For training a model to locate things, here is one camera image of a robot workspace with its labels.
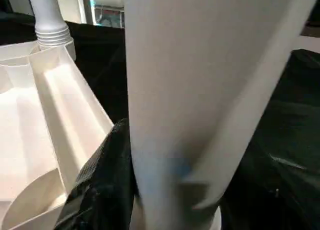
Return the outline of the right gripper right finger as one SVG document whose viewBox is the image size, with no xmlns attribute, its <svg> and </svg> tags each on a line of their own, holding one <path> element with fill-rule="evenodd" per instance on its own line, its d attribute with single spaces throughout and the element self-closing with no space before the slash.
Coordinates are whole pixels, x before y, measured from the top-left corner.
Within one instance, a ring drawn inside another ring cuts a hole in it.
<svg viewBox="0 0 320 230">
<path fill-rule="evenodd" d="M 224 230 L 318 230 L 320 174 L 250 145 L 220 207 Z"/>
</svg>

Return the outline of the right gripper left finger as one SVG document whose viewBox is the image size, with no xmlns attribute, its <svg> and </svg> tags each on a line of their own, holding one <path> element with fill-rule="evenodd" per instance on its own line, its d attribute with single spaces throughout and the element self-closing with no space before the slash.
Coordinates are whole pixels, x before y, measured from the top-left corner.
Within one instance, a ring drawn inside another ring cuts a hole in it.
<svg viewBox="0 0 320 230">
<path fill-rule="evenodd" d="M 54 228 L 128 230 L 137 192 L 129 120 L 124 118 L 80 170 Z"/>
</svg>

